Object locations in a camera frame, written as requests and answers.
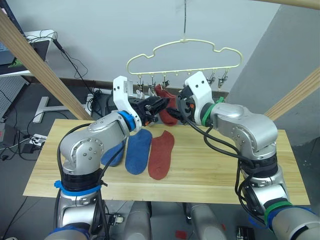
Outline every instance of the wooden table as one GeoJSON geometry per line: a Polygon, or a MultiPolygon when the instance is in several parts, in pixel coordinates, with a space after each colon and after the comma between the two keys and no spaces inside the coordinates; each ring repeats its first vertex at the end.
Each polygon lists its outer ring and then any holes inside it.
{"type": "MultiPolygon", "coordinates": [[[[40,156],[34,166],[23,195],[55,198],[58,190],[53,186],[60,180],[57,165],[57,147],[62,137],[75,126],[90,123],[86,120],[56,119],[40,156]]],[[[102,187],[106,200],[194,202],[215,204],[239,204],[234,192],[237,159],[220,154],[203,141],[202,136],[190,126],[165,126],[155,124],[146,127],[153,137],[164,130],[174,136],[169,173],[162,180],[154,180],[148,174],[132,175],[125,168],[125,155],[120,165],[107,169],[103,180],[108,187],[102,187]]],[[[217,131],[215,137],[232,143],[217,131]]],[[[279,130],[277,143],[278,162],[295,205],[309,205],[309,199],[301,178],[286,132],[279,130]]],[[[227,150],[224,145],[217,147],[227,150]]]]}

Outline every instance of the white stand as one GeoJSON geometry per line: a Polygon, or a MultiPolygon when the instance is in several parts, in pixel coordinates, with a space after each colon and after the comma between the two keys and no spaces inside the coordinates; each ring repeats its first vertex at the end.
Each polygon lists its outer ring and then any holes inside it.
{"type": "MultiPolygon", "coordinates": [[[[86,103],[83,104],[83,107],[85,109],[85,111],[91,116],[91,103],[90,103],[90,99],[93,97],[93,95],[90,93],[87,95],[86,97],[86,103]]],[[[49,112],[49,111],[64,111],[64,110],[68,110],[67,107],[65,106],[47,106],[49,101],[49,97],[48,96],[43,96],[40,100],[40,103],[38,105],[38,108],[35,112],[35,118],[33,119],[33,123],[39,124],[42,121],[42,117],[44,116],[45,112],[49,112]]]]}

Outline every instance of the green strap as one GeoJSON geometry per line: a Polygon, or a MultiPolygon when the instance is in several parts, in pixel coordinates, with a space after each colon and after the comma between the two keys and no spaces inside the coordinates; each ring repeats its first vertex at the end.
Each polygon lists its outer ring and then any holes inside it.
{"type": "Polygon", "coordinates": [[[271,211],[279,208],[279,207],[284,207],[284,206],[292,206],[292,203],[289,201],[280,201],[280,202],[276,202],[272,205],[270,205],[264,213],[264,223],[265,225],[268,225],[268,215],[271,211]]]}
{"type": "Polygon", "coordinates": [[[217,100],[215,103],[213,103],[213,104],[207,109],[207,111],[205,112],[205,114],[204,114],[204,116],[203,116],[203,118],[202,118],[202,120],[201,120],[201,125],[202,125],[202,126],[206,126],[207,118],[209,117],[209,115],[210,115],[210,113],[211,113],[211,110],[214,108],[214,106],[215,106],[216,104],[218,104],[218,103],[223,103],[224,101],[225,101],[224,97],[221,96],[221,97],[219,98],[219,100],[217,100]]]}

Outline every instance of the white wall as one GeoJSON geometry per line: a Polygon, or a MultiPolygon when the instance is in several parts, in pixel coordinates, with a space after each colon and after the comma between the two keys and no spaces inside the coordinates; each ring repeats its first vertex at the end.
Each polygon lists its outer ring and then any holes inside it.
{"type": "MultiPolygon", "coordinates": [[[[8,3],[24,31],[57,31],[60,44],[87,66],[85,79],[90,80],[130,77],[126,63],[131,57],[140,53],[150,55],[154,47],[183,36],[184,0],[9,0],[8,3]]],[[[218,49],[231,47],[244,55],[244,63],[229,71],[222,91],[232,88],[278,8],[278,4],[249,0],[187,1],[187,38],[212,41],[218,49]]],[[[199,43],[169,46],[159,50],[156,57],[137,60],[132,71],[206,68],[238,62],[235,53],[212,53],[208,45],[199,43]]],[[[72,67],[54,45],[47,59],[59,77],[74,77],[72,67]]],[[[171,87],[181,88],[187,76],[172,74],[167,79],[171,87]]],[[[148,83],[151,78],[143,80],[148,83]]]]}

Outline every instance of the power strip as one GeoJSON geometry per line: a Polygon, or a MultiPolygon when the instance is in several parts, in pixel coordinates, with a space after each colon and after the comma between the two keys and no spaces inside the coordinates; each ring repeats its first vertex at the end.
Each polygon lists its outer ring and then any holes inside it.
{"type": "Polygon", "coordinates": [[[30,140],[29,143],[41,146],[42,143],[44,143],[47,140],[47,136],[40,135],[40,134],[34,134],[32,140],[30,140]]]}

